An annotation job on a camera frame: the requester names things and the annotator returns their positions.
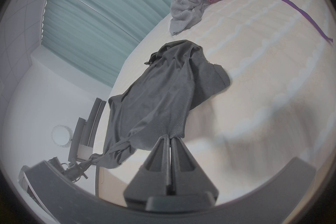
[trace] light gray towel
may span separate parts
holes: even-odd
[[[198,24],[209,5],[207,0],[172,0],[170,14],[173,18],[170,21],[170,34],[173,36]]]

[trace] green curtain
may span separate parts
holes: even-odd
[[[113,86],[171,0],[47,0],[42,45],[91,77]]]

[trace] bed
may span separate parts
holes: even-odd
[[[291,1],[336,37],[324,0]],[[151,53],[171,41],[195,42],[227,71],[231,86],[190,111],[184,138],[219,189],[217,204],[255,189],[294,156],[322,165],[336,142],[336,54],[299,12],[281,0],[222,0],[176,36],[170,20],[169,14],[131,53],[110,96],[124,93]],[[94,153],[103,152],[109,110],[107,104]],[[137,150],[106,172],[128,184],[148,154]]]

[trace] teal curtain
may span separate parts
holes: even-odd
[[[42,45],[91,77],[113,86],[171,0],[47,0]]]

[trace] mattress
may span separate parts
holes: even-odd
[[[291,1],[336,38],[324,0]],[[176,36],[170,20],[169,14],[131,53],[111,96],[125,92],[151,53],[175,40],[202,46],[206,58],[227,71],[231,86],[190,111],[184,138],[219,189],[217,204],[252,191],[295,156],[322,165],[336,145],[336,54],[299,12],[281,0],[222,0]],[[94,153],[103,151],[109,110]],[[148,154],[137,150],[108,171],[129,183]]]

